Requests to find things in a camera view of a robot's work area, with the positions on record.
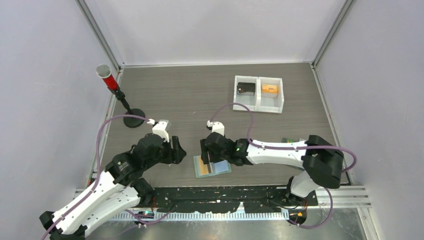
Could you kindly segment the green card holder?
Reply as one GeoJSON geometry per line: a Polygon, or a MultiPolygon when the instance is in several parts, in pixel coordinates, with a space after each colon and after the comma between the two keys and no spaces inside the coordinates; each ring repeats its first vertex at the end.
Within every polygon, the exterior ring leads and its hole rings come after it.
{"type": "Polygon", "coordinates": [[[217,176],[217,175],[222,175],[222,174],[228,174],[228,173],[232,172],[231,165],[227,161],[221,161],[221,162],[217,162],[217,163],[210,163],[210,166],[212,168],[211,174],[199,176],[197,156],[193,157],[193,163],[194,163],[194,172],[195,172],[196,178],[206,178],[206,177],[212,177],[212,176],[217,176]]]}

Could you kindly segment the orange credit card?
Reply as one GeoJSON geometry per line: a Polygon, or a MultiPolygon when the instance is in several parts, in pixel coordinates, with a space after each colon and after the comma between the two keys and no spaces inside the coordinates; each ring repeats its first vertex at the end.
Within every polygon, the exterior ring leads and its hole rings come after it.
{"type": "Polygon", "coordinates": [[[197,167],[198,167],[197,171],[198,171],[199,176],[209,175],[213,172],[211,165],[205,164],[203,162],[201,156],[197,156],[196,163],[197,163],[197,167]]]}

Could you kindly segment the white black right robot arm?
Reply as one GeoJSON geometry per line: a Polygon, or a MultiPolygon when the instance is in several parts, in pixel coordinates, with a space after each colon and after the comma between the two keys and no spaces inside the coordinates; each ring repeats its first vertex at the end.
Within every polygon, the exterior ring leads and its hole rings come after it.
{"type": "Polygon", "coordinates": [[[299,205],[319,187],[338,189],[344,154],[318,135],[297,142],[262,142],[247,138],[233,141],[217,132],[200,140],[204,164],[227,161],[235,166],[278,164],[300,169],[287,183],[285,198],[299,205]]]}

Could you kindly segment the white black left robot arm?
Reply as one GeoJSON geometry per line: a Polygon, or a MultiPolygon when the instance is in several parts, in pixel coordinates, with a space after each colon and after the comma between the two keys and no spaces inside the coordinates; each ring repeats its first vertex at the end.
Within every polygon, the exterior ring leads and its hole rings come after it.
{"type": "Polygon", "coordinates": [[[97,226],[128,208],[153,204],[156,193],[142,177],[157,164],[178,165],[186,157],[179,138],[169,141],[148,133],[131,149],[117,154],[96,180],[65,207],[39,217],[51,240],[84,240],[97,226]]]}

